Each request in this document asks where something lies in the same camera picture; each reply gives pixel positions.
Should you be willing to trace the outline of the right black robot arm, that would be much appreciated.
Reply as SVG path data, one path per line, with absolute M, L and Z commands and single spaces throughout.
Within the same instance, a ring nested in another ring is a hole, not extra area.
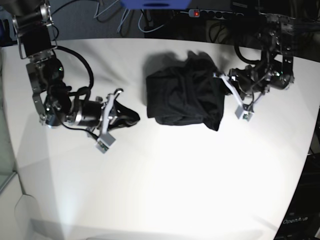
M 98 96 L 90 100 L 95 80 L 92 68 L 82 55 L 51 40 L 49 29 L 54 21 L 49 1 L 2 0 L 0 5 L 12 16 L 20 58 L 29 59 L 26 70 L 41 124 L 85 132 L 105 153 L 116 141 L 110 134 L 112 130 L 129 128 L 140 121 L 137 112 L 118 102 L 122 88 L 105 99 Z M 56 50 L 76 57 L 84 65 L 89 77 L 87 86 L 73 91 L 65 84 L 65 69 Z

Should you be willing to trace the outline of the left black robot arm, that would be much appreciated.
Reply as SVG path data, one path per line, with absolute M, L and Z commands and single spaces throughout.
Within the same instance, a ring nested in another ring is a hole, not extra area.
M 225 85 L 225 93 L 237 102 L 236 117 L 250 121 L 254 107 L 270 89 L 286 90 L 294 83 L 292 54 L 293 18 L 276 13 L 260 13 L 259 28 L 253 36 L 261 44 L 259 60 L 249 60 L 234 44 L 237 57 L 246 63 L 244 69 L 231 68 L 227 74 L 214 72 Z

